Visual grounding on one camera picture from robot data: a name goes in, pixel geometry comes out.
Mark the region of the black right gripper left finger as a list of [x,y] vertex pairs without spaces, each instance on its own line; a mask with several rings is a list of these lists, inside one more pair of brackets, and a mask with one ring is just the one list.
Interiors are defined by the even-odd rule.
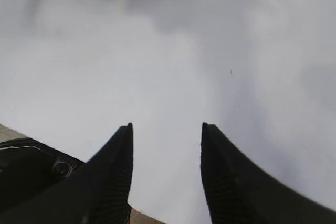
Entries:
[[120,127],[76,172],[1,212],[1,223],[128,223],[133,126]]

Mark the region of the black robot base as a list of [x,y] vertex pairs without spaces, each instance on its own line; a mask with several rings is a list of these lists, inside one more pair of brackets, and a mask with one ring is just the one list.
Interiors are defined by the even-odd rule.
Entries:
[[1,212],[39,195],[83,164],[32,138],[1,142]]

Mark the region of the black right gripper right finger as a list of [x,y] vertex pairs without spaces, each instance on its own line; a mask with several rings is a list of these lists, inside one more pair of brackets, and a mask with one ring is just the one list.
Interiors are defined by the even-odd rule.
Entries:
[[201,178],[212,223],[335,223],[335,211],[295,192],[203,123]]

